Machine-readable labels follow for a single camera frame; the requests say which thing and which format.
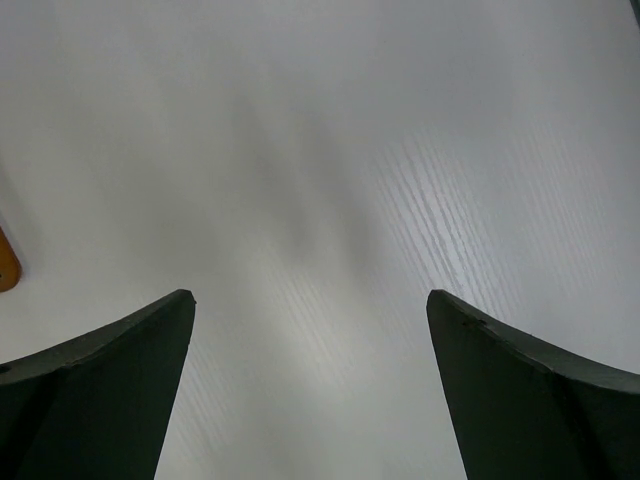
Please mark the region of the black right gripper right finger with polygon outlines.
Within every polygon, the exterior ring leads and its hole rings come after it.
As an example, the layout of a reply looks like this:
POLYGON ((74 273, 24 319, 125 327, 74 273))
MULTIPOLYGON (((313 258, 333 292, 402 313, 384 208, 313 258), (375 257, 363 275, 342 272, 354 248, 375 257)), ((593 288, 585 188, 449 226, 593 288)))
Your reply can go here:
POLYGON ((504 324, 445 290, 426 305, 470 479, 636 479, 639 377, 504 324))

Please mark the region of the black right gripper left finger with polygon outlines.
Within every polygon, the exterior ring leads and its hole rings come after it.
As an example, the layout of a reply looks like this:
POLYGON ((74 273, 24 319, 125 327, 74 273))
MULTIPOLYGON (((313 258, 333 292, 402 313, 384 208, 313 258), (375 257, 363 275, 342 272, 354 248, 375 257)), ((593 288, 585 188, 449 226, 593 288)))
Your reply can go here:
POLYGON ((195 310, 179 289, 2 364, 2 478, 154 478, 195 310))

